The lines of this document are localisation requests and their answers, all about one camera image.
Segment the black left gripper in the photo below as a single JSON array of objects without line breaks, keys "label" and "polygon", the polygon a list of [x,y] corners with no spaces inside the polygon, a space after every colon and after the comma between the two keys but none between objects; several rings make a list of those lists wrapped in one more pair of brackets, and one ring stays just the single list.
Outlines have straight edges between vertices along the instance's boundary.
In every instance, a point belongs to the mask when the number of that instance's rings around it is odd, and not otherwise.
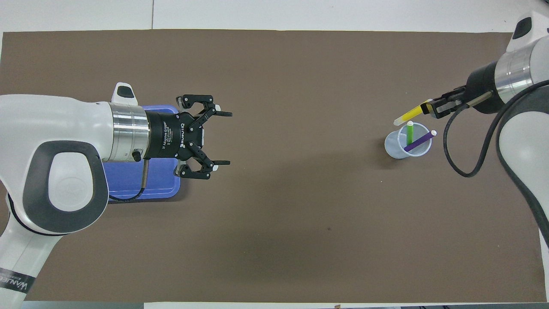
[{"label": "black left gripper", "polygon": [[[202,111],[192,116],[186,112],[195,103],[203,105]],[[227,166],[227,160],[210,160],[203,147],[203,125],[211,117],[231,117],[232,112],[222,111],[214,104],[213,96],[200,94],[184,94],[177,97],[178,107],[182,113],[161,113],[145,111],[150,127],[149,144],[145,158],[176,158],[177,165],[174,176],[187,179],[209,179],[218,166]],[[187,160],[195,160],[200,164],[200,170],[194,171]]]}]

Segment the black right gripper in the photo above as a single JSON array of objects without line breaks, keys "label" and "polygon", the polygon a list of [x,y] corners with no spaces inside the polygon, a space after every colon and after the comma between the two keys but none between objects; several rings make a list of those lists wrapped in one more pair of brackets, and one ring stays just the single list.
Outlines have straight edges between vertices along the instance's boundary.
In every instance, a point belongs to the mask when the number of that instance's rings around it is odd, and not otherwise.
[{"label": "black right gripper", "polygon": [[440,119],[456,112],[459,107],[465,105],[482,94],[491,92],[490,98],[473,106],[476,111],[484,114],[498,113],[504,106],[495,86],[495,68],[497,63],[491,62],[474,70],[468,77],[465,86],[459,86],[438,98],[428,100],[421,104],[423,114],[428,114],[435,119]]}]

